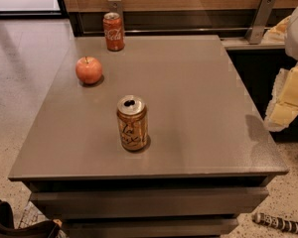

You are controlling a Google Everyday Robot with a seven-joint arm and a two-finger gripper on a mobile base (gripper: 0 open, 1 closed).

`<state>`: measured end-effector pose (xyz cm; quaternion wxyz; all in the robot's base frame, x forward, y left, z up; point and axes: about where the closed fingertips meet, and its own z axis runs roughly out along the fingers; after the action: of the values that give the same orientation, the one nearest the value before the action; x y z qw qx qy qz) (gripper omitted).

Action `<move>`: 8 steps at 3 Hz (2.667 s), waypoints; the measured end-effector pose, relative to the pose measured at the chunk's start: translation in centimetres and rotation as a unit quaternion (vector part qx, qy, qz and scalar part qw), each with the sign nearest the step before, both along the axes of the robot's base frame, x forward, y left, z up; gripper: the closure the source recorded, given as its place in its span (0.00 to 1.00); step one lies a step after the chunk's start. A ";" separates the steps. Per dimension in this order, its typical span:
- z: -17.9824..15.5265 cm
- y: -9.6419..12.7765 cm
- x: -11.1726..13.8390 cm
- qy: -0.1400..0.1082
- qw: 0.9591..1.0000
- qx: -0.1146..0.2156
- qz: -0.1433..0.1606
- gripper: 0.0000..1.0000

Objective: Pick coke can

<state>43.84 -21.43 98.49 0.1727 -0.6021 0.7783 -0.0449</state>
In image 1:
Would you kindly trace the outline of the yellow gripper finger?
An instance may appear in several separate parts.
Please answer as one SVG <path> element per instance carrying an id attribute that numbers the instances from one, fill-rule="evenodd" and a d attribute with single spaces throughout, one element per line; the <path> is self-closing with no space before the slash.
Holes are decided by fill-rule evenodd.
<path id="1" fill-rule="evenodd" d="M 280 132 L 288 128 L 297 116 L 298 109 L 294 106 L 270 102 L 265 112 L 264 126 L 270 132 Z"/>
<path id="2" fill-rule="evenodd" d="M 292 67 L 287 73 L 278 102 L 298 108 L 298 65 Z"/>

